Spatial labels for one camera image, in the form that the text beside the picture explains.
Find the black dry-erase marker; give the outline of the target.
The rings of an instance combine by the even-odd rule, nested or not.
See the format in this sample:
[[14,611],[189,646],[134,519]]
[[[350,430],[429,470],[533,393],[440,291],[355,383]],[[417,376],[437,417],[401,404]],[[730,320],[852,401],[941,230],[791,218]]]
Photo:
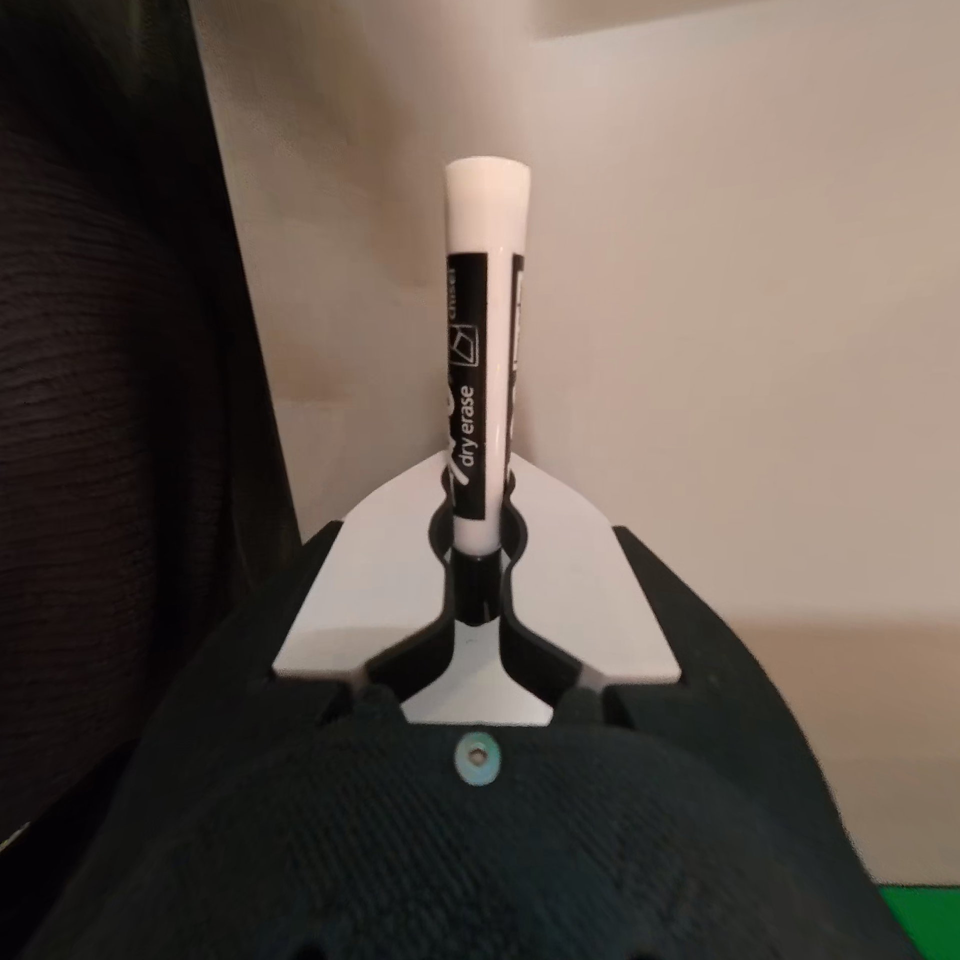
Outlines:
[[479,626],[499,615],[531,171],[476,156],[444,177],[450,564],[457,618]]

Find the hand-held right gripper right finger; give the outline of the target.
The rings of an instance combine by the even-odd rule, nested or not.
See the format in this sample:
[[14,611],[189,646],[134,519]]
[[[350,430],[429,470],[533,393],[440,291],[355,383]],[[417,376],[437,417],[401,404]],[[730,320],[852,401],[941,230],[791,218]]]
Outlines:
[[673,686],[681,667],[614,525],[538,468],[514,468],[503,506],[499,656],[531,694]]

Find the green plastic bin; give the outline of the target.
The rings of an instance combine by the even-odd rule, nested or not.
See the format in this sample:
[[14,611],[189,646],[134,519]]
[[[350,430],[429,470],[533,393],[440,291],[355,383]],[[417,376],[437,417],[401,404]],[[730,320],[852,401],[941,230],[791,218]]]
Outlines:
[[923,958],[959,958],[957,885],[883,884],[879,892]]

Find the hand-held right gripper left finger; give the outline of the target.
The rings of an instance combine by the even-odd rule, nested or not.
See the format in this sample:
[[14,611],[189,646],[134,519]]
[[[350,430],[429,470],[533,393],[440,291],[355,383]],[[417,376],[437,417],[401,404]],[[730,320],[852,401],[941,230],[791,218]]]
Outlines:
[[354,507],[273,661],[284,681],[425,689],[454,655],[445,458],[407,469]]

